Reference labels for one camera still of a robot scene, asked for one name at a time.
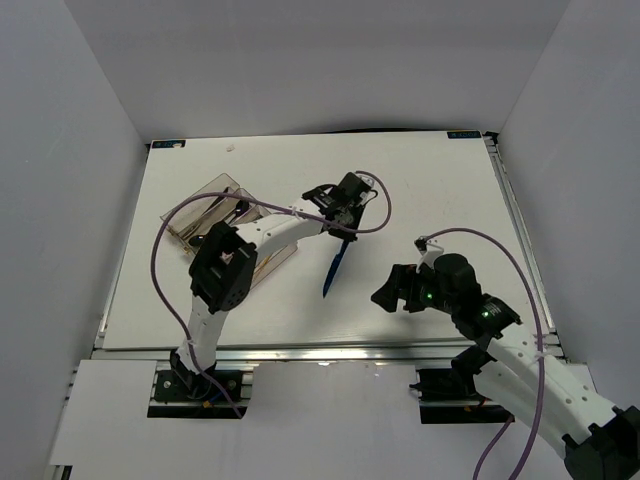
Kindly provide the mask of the blue metallic knife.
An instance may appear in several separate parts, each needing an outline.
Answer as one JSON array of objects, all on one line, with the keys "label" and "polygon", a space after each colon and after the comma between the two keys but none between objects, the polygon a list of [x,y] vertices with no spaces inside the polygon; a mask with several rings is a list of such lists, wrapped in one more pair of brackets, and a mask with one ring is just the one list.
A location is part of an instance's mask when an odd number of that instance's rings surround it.
[{"label": "blue metallic knife", "polygon": [[329,293],[329,290],[330,290],[330,288],[331,288],[331,286],[333,284],[335,276],[336,276],[336,274],[338,272],[338,269],[340,267],[340,264],[341,264],[341,262],[342,262],[342,260],[344,258],[344,255],[345,255],[348,247],[349,247],[349,242],[347,240],[344,240],[342,242],[338,252],[334,256],[330,266],[329,266],[329,269],[328,269],[328,272],[327,272],[327,275],[325,277],[325,280],[324,280],[324,283],[323,283],[323,287],[322,287],[322,297],[323,298],[325,298]]}]

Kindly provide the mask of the yellow chopstick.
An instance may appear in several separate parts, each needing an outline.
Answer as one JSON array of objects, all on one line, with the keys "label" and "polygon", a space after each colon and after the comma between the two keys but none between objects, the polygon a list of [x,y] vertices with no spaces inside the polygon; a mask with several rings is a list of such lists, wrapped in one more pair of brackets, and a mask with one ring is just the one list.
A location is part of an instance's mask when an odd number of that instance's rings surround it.
[{"label": "yellow chopstick", "polygon": [[254,270],[252,282],[255,284],[260,283],[268,275],[270,275],[280,264],[276,255],[266,257]]}]

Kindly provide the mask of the black round spoon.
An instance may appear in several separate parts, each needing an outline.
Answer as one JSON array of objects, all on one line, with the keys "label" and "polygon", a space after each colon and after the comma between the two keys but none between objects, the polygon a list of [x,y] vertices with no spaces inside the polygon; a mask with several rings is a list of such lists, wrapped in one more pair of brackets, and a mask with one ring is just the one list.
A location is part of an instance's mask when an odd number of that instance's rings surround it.
[{"label": "black round spoon", "polygon": [[242,217],[251,207],[251,204],[245,200],[240,200],[236,203],[234,209],[228,215],[228,222],[233,223],[238,218]]}]

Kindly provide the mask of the black knife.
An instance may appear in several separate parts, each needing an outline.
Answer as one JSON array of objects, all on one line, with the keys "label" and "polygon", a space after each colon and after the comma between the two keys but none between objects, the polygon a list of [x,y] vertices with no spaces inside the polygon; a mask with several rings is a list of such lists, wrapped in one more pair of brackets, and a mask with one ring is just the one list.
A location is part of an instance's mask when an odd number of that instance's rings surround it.
[{"label": "black knife", "polygon": [[[231,187],[226,187],[223,190],[223,193],[234,193],[235,190]],[[208,215],[211,211],[215,210],[218,205],[222,202],[224,202],[226,200],[226,198],[224,196],[218,196],[215,200],[213,200],[209,206],[203,211],[204,215]]]}]

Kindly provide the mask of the black long spoon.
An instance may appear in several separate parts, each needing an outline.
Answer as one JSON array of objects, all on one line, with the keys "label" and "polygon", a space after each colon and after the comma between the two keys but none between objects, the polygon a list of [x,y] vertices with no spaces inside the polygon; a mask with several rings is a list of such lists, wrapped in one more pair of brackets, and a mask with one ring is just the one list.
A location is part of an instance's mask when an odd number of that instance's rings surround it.
[{"label": "black long spoon", "polygon": [[204,244],[206,237],[206,234],[194,235],[189,239],[188,245],[194,249],[199,249]]}]

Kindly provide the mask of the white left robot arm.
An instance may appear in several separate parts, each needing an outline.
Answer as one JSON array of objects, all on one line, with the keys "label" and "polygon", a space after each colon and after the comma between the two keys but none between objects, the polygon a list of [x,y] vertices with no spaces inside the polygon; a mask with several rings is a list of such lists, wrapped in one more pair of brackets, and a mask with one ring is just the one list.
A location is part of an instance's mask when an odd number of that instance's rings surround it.
[{"label": "white left robot arm", "polygon": [[250,292],[258,264],[291,244],[326,233],[341,240],[339,254],[357,240],[366,204],[377,192],[362,172],[321,185],[272,214],[238,226],[215,223],[189,267],[192,310],[184,343],[170,355],[177,387],[199,399],[210,390],[216,350],[228,313]]}]

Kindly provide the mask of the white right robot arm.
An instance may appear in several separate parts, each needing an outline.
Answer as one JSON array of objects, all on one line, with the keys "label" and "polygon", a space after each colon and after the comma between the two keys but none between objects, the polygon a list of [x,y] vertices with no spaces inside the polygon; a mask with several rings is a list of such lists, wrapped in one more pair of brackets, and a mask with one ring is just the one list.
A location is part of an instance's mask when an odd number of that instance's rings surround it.
[{"label": "white right robot arm", "polygon": [[572,478],[638,474],[638,408],[619,408],[539,351],[519,315],[482,291],[464,256],[396,264],[371,300],[389,313],[448,314],[473,343],[451,362],[453,390],[466,399],[480,395],[513,414],[559,454]]}]

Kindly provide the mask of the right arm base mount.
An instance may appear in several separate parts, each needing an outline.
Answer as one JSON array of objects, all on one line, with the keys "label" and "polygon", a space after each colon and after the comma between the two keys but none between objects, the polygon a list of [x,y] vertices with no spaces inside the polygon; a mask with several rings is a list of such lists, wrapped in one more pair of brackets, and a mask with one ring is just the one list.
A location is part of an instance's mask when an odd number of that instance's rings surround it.
[{"label": "right arm base mount", "polygon": [[449,368],[423,368],[409,389],[417,395],[420,420],[426,425],[498,424],[511,414],[480,394],[474,375],[494,358],[471,346],[451,360]]}]

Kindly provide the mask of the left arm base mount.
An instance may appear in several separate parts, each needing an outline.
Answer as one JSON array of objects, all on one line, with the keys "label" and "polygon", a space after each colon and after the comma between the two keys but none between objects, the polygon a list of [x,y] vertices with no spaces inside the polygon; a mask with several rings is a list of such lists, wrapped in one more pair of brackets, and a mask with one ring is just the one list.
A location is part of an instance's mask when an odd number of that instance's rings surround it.
[{"label": "left arm base mount", "polygon": [[204,380],[190,391],[168,366],[156,369],[147,417],[156,419],[239,420],[251,398],[253,374],[218,370],[212,376],[221,388]]}]

